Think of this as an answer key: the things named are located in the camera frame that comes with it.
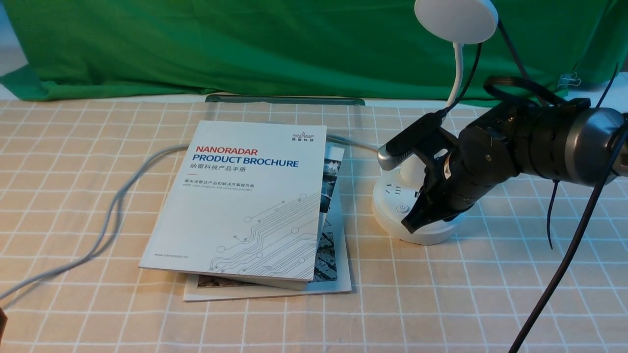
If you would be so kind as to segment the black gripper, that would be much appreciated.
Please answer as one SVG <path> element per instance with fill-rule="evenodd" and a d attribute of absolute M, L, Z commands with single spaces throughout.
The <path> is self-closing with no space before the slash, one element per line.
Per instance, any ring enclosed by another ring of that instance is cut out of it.
<path fill-rule="evenodd" d="M 428 224 L 449 223 L 515 175 L 516 165 L 506 154 L 453 150 L 434 168 L 425 168 L 421 193 L 401 223 L 410 234 Z"/>

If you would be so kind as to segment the robot arm grey and black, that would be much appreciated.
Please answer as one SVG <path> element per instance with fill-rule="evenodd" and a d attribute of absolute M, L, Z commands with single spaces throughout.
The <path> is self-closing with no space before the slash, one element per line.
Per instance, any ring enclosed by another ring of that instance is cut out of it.
<path fill-rule="evenodd" d="M 414 147 L 426 175 L 401 223 L 413 233 L 449 222 L 520 174 L 594 187 L 611 163 L 607 181 L 626 177 L 626 144 L 617 157 L 611 156 L 626 125 L 626 114 L 573 99 L 550 107 L 501 102 L 457 137 L 439 127 Z"/>

